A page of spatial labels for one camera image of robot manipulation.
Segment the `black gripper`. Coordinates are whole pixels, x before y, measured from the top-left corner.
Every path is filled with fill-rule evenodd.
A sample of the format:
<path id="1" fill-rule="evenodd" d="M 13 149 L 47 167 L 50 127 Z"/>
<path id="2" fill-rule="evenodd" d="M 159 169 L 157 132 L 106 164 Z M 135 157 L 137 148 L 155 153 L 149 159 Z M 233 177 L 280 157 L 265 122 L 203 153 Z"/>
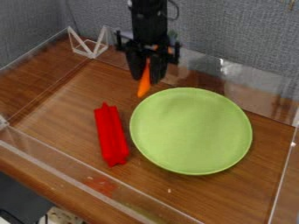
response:
<path id="1" fill-rule="evenodd" d="M 146 57 L 150 57 L 151 84 L 155 85 L 166 76 L 167 64 L 179 64 L 182 43 L 170 36 L 161 43 L 145 44 L 134 40 L 134 33 L 115 31 L 117 49 L 126 53 L 130 72 L 137 81 L 146 69 Z"/>

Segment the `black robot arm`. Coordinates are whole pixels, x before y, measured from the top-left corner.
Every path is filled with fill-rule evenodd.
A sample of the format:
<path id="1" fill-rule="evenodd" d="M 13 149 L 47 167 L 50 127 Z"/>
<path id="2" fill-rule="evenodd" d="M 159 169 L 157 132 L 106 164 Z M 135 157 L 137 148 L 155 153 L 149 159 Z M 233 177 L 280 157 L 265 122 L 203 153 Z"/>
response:
<path id="1" fill-rule="evenodd" d="M 166 76 L 169 64 L 179 64 L 182 43 L 169 32 L 169 22 L 181 16 L 174 0 L 129 0 L 133 21 L 133 37 L 118 30 L 117 49 L 126 53 L 130 72 L 142 80 L 146 62 L 150 62 L 150 83 L 158 84 Z"/>

